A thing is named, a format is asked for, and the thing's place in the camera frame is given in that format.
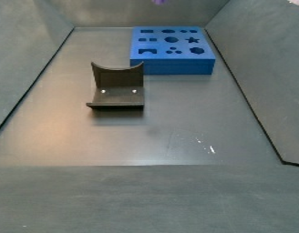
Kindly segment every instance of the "star-shaped hole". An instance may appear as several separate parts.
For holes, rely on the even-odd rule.
[[[189,39],[185,39],[188,43],[197,43],[198,39],[194,39],[193,37],[189,37]]]

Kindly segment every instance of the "blue foam block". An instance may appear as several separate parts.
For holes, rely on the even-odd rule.
[[[146,75],[211,75],[215,56],[197,26],[136,26],[129,64]]]

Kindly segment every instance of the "gray wall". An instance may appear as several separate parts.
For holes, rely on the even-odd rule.
[[[201,25],[228,0],[47,0],[74,26]]]
[[[299,6],[231,0],[207,30],[281,159],[299,163]]]
[[[0,126],[71,29],[42,0],[0,1]]]

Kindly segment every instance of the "circle-shaped hole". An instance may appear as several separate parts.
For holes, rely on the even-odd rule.
[[[197,54],[197,55],[204,53],[204,50],[200,47],[192,47],[189,48],[189,50],[190,50],[190,53]]]
[[[162,33],[174,33],[174,31],[170,30],[170,29],[165,29],[165,30],[162,30],[161,32],[162,32]]]
[[[174,37],[165,37],[164,40],[165,40],[166,42],[169,42],[169,43],[174,43],[174,42],[178,41],[178,39],[174,38]]]

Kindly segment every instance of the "black curved holder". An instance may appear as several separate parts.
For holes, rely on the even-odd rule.
[[[90,63],[95,94],[90,108],[142,107],[142,63],[125,69],[109,69]]]

